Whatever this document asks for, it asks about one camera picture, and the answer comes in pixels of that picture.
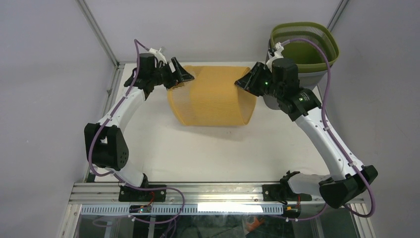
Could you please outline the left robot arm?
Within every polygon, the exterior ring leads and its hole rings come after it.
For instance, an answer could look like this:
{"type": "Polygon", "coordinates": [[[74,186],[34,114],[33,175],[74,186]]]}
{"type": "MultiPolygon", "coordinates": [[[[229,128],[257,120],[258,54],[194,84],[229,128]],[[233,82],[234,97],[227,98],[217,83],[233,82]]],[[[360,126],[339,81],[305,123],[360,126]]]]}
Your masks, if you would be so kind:
{"type": "Polygon", "coordinates": [[[130,187],[130,195],[136,201],[146,200],[146,175],[131,165],[124,131],[156,86],[172,89],[194,79],[175,57],[167,61],[152,53],[138,54],[136,67],[125,81],[119,99],[98,122],[84,128],[90,171],[97,177],[113,175],[130,187]]]}

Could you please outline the yellow plastic basket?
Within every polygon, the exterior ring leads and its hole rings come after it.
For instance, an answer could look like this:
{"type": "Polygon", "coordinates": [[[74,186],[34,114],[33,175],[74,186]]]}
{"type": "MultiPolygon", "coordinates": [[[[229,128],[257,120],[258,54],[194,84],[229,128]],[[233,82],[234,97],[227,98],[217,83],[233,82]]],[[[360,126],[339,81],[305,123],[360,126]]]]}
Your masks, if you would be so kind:
{"type": "Polygon", "coordinates": [[[184,67],[194,80],[167,92],[174,116],[184,126],[244,126],[252,118],[257,98],[235,81],[250,72],[246,66],[184,67]]]}

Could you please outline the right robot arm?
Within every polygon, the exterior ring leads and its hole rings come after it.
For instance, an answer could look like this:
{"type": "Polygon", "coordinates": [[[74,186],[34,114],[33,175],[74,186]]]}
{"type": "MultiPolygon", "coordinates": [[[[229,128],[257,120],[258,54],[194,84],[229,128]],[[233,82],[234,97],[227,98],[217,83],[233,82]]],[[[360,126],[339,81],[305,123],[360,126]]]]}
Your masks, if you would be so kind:
{"type": "Polygon", "coordinates": [[[340,208],[364,191],[377,178],[373,165],[364,165],[345,145],[327,117],[312,90],[300,86],[298,67],[290,59],[275,59],[270,66],[257,62],[235,85],[255,96],[276,99],[281,111],[288,115],[310,139],[323,158],[329,174],[307,175],[292,172],[280,182],[280,196],[291,201],[298,194],[316,195],[332,208],[340,208]]]}

